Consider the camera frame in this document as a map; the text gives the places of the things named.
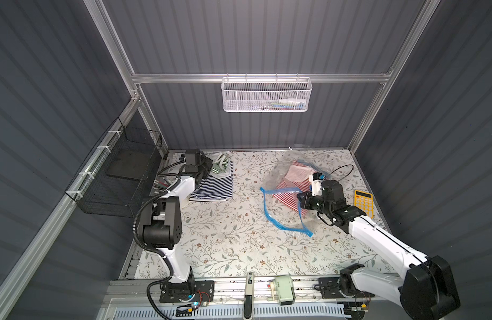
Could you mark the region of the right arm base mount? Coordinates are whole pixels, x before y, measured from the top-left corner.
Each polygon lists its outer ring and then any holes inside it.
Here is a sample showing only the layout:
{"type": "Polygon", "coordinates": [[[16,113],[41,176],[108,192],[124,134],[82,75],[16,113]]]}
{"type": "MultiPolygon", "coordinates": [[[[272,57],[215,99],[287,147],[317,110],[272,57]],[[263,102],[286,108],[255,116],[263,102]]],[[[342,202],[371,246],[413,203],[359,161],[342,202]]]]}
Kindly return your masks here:
{"type": "Polygon", "coordinates": [[[321,293],[324,299],[375,297],[368,291],[359,291],[353,281],[348,277],[320,277],[318,283],[313,286],[314,290],[321,293]]]}

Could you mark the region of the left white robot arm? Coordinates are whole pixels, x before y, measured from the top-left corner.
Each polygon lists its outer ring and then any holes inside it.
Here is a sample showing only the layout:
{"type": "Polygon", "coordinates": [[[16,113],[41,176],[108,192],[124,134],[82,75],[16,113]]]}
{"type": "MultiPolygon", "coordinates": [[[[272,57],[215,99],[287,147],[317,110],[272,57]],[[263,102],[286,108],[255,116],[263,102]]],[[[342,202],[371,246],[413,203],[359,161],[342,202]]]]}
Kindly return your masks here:
{"type": "Polygon", "coordinates": [[[180,161],[157,173],[158,177],[173,177],[174,182],[146,200],[134,218],[135,243],[143,250],[158,255],[167,266],[168,276],[162,281],[167,293],[195,294],[192,267],[176,245],[183,233],[181,209],[207,179],[212,166],[212,159],[200,149],[186,150],[180,161]]]}

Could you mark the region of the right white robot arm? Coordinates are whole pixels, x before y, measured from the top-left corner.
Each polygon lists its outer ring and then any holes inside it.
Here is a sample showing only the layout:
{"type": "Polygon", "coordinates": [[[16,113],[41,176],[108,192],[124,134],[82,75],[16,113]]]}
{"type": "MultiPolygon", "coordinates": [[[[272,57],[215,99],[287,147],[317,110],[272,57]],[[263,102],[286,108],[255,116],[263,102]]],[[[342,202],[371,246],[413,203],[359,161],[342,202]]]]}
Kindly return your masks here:
{"type": "Polygon", "coordinates": [[[441,319],[461,306],[450,264],[403,243],[376,224],[363,210],[349,205],[342,185],[320,173],[309,176],[311,190],[299,193],[299,207],[314,210],[331,227],[362,241],[395,270],[394,275],[354,263],[339,273],[344,297],[371,293],[404,309],[411,319],[441,319]]]}

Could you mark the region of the clear vacuum bag blue zipper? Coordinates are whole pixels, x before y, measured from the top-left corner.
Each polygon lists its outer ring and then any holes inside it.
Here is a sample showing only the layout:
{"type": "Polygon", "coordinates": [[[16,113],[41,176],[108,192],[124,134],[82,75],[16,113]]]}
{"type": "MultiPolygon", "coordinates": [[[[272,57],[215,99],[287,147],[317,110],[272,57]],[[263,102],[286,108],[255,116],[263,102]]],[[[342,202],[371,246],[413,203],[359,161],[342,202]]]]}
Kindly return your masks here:
{"type": "Polygon", "coordinates": [[[305,200],[321,195],[322,181],[341,182],[354,172],[343,156],[341,150],[316,149],[290,149],[276,156],[260,187],[267,221],[281,231],[312,237],[315,210],[305,209],[305,200]]]}

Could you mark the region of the navy white striped tank top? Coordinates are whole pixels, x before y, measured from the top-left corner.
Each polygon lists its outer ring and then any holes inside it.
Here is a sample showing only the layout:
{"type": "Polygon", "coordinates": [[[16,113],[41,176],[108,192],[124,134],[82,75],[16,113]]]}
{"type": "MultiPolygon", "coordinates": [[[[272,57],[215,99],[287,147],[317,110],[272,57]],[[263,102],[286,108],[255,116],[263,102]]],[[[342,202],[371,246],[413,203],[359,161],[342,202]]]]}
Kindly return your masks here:
{"type": "Polygon", "coordinates": [[[207,177],[190,197],[191,201],[215,202],[227,201],[233,197],[233,163],[230,162],[230,176],[216,178],[213,175],[207,177]]]}

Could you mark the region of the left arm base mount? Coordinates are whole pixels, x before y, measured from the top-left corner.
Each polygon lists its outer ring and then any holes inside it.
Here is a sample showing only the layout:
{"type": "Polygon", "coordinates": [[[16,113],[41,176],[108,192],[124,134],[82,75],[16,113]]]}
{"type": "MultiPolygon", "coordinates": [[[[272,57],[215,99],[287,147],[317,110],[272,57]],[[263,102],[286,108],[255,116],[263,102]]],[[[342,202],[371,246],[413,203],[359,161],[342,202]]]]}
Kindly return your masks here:
{"type": "Polygon", "coordinates": [[[161,284],[160,303],[212,302],[215,282],[209,280],[189,280],[184,283],[161,284]]]}

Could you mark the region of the red white striped tank top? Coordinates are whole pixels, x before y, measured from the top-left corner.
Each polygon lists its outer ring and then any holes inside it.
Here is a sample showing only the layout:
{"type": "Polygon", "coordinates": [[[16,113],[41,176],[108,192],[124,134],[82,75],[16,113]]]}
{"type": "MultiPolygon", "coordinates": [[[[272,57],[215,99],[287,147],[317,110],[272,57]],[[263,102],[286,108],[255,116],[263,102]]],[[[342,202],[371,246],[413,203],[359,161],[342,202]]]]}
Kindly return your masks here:
{"type": "Polygon", "coordinates": [[[288,208],[298,211],[299,201],[297,198],[298,193],[311,191],[311,183],[309,176],[315,173],[316,170],[312,167],[300,163],[298,161],[292,162],[286,175],[282,178],[281,182],[276,186],[276,189],[294,189],[298,191],[284,192],[274,194],[274,198],[279,200],[282,204],[288,208]]]}

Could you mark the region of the green white striped tank top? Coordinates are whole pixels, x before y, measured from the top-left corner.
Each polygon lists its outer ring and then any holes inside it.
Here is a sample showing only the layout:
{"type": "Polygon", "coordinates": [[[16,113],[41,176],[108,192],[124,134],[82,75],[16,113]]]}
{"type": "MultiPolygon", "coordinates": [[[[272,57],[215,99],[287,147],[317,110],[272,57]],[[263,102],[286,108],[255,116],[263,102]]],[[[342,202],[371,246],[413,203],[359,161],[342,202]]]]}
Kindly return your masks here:
{"type": "Polygon", "coordinates": [[[231,160],[225,153],[216,153],[209,156],[213,161],[211,174],[220,179],[231,173],[231,160]]]}

